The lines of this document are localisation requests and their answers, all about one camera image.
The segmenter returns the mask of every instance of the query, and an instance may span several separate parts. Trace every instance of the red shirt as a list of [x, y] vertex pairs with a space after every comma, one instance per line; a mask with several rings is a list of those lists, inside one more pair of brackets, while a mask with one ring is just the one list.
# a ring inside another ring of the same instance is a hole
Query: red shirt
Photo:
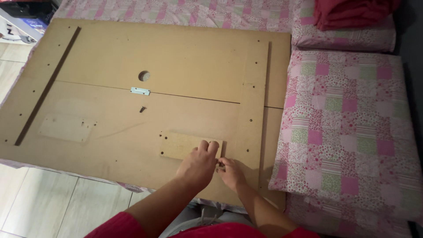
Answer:
[[[94, 229], [85, 238], [146, 238], [141, 225], [129, 213], [120, 212], [116, 216]], [[171, 236], [172, 238], [266, 238], [260, 231], [236, 222], [225, 222], [212, 226], [193, 227]], [[319, 236], [311, 231], [303, 228], [297, 228], [284, 238], [319, 238]]]

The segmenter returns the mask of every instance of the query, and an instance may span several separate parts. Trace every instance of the gray pants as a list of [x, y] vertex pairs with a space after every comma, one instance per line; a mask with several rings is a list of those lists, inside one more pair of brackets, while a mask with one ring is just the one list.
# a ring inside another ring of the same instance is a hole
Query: gray pants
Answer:
[[184, 208], [184, 210], [179, 214], [175, 220], [169, 224], [169, 226], [163, 231], [159, 238], [165, 238], [178, 234], [180, 231], [187, 230], [192, 227], [204, 226], [204, 225], [214, 225], [220, 224], [223, 222], [238, 222], [251, 227], [254, 225], [248, 221], [244, 215], [233, 213], [233, 212], [223, 212], [223, 214], [218, 214], [217, 219], [211, 214], [201, 215], [198, 210], [195, 210], [190, 207]]

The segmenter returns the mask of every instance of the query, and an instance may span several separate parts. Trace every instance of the circular hole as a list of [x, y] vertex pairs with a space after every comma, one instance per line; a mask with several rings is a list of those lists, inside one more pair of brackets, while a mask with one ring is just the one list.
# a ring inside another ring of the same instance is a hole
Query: circular hole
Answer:
[[148, 72], [148, 71], [146, 71], [146, 70], [142, 71], [142, 72], [138, 75], [138, 79], [139, 79], [140, 81], [143, 81], [143, 82], [147, 81], [149, 78], [150, 78], [150, 72]]

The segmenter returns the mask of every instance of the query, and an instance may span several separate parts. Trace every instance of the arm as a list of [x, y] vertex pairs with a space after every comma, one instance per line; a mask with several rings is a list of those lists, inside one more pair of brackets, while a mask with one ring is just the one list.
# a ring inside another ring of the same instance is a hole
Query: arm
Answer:
[[297, 228], [282, 212], [247, 184], [244, 173], [233, 159], [220, 158], [225, 170], [217, 169], [225, 184], [238, 194], [253, 223], [269, 238], [280, 238]]
[[200, 145], [182, 161], [176, 177], [125, 212], [143, 227], [147, 237], [158, 237], [185, 206], [211, 181], [219, 143]]

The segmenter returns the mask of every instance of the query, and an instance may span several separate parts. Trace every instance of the hand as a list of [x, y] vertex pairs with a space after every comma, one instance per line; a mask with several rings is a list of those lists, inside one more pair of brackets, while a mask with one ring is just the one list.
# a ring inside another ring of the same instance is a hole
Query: hand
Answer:
[[205, 140], [182, 161], [176, 172], [176, 179], [186, 183], [190, 189], [199, 193], [210, 183], [216, 168], [216, 153], [219, 143], [212, 141], [208, 144]]
[[245, 179], [241, 168], [235, 163], [235, 160], [233, 159], [223, 157], [219, 159], [219, 162], [225, 165], [225, 170], [216, 169], [216, 172], [222, 178], [226, 186], [228, 186], [234, 192], [238, 193], [237, 188], [247, 185], [247, 180]]

